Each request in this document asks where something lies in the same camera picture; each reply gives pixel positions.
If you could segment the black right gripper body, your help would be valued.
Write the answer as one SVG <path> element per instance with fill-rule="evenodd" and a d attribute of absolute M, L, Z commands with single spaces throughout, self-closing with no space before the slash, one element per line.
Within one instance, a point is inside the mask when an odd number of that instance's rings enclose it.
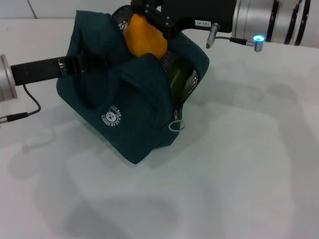
<path fill-rule="evenodd" d="M 164 0 L 161 9 L 179 10 L 177 27 L 209 31 L 213 24 L 219 25 L 219 32 L 232 31 L 235 0 Z"/>

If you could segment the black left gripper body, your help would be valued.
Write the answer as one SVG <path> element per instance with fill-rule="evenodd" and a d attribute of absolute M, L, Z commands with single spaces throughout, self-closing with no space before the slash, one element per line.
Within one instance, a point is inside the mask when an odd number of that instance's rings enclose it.
<path fill-rule="evenodd" d="M 12 65 L 16 86 L 26 85 L 61 77 L 79 72 L 79 57 L 65 56 L 35 62 Z"/>

